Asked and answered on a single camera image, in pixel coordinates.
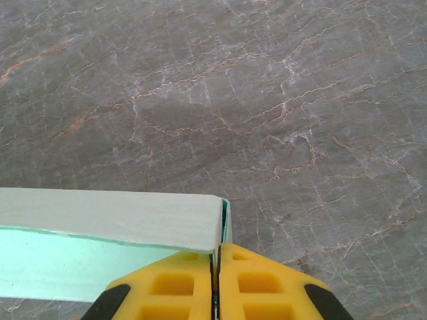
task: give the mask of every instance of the mint green paper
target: mint green paper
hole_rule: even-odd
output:
[[[0,229],[0,297],[94,301],[114,279],[176,252],[32,230]]]

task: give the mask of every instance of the gray marble countertop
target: gray marble countertop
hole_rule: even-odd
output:
[[[0,187],[226,197],[355,319],[427,319],[426,102],[425,0],[0,2]]]

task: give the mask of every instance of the black rubber grip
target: black rubber grip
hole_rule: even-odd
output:
[[[312,284],[304,289],[324,320],[353,320],[331,291]]]
[[[112,320],[129,291],[129,285],[118,285],[104,291],[80,320]]]

